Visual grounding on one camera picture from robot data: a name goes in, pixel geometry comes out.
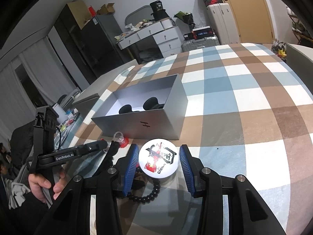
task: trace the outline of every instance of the metal screw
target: metal screw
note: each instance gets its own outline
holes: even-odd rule
[[[81,176],[80,175],[76,175],[75,177],[73,177],[74,182],[79,182],[81,181]]]
[[[211,173],[211,170],[210,170],[209,168],[203,168],[203,169],[202,169],[202,172],[203,172],[204,174],[210,174],[210,173]]]
[[[114,174],[115,172],[116,172],[116,169],[114,167],[108,169],[109,174]]]
[[[244,182],[246,180],[245,176],[244,175],[239,175],[237,177],[237,179],[240,181],[240,182]]]

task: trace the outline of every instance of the round badge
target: round badge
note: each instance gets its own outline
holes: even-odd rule
[[[178,168],[179,152],[168,140],[153,139],[139,152],[139,165],[148,176],[161,179],[172,175]]]

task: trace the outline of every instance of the window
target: window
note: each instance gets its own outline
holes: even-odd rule
[[[24,87],[29,99],[32,101],[32,104],[38,108],[42,106],[47,106],[48,104],[44,100],[44,98],[39,93],[38,89],[28,76],[24,66],[21,64],[16,69],[15,72],[21,81],[22,86]]]

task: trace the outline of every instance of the checkered bedspread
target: checkered bedspread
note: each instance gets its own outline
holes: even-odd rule
[[[188,106],[177,147],[220,175],[245,175],[287,234],[300,234],[313,216],[313,96],[266,47],[233,44],[194,50],[131,67],[104,92],[71,146],[105,138],[91,117],[111,92],[179,74]],[[130,140],[141,147],[147,140]],[[121,149],[116,159],[124,156]],[[138,195],[149,194],[148,182]],[[224,201],[224,234],[228,226]],[[196,234],[201,199],[187,192],[181,167],[162,181],[150,204],[119,201],[124,234]]]

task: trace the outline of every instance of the white suitcase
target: white suitcase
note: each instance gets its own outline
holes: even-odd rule
[[[219,36],[220,44],[240,43],[233,13],[228,3],[212,4],[207,7],[211,27]]]

